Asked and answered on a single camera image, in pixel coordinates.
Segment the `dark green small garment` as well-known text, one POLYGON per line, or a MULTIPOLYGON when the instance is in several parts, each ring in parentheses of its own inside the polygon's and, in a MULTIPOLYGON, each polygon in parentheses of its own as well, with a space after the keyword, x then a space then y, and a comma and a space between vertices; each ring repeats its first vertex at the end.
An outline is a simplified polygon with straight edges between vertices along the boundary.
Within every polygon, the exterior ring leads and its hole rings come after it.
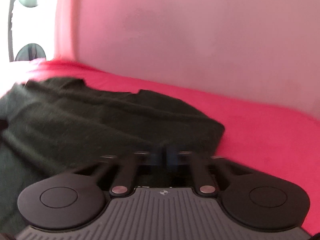
POLYGON ((224 130, 191 105, 150 90, 100 91, 72 77, 14 84, 1 97, 1 232, 24 228, 17 198, 35 182, 105 155, 170 146, 212 154, 224 130))

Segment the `red bed sheet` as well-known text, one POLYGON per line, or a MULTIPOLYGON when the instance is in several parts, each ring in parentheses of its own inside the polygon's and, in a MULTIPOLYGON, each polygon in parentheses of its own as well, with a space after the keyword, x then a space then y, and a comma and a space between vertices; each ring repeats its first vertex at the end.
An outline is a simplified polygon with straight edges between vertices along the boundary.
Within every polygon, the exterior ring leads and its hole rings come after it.
POLYGON ((225 126, 217 154, 301 186, 310 197, 303 224, 319 232, 319 121, 298 111, 102 72, 66 61, 13 63, 14 79, 82 78, 95 89, 152 90, 181 99, 225 126))

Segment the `pink curtain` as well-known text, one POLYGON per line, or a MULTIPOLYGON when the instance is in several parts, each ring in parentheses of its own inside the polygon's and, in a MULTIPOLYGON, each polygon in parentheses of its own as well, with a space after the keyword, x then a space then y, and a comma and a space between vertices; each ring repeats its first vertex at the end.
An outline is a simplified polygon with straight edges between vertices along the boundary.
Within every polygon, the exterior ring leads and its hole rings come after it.
POLYGON ((54 58, 77 60, 81 0, 57 0, 54 58))

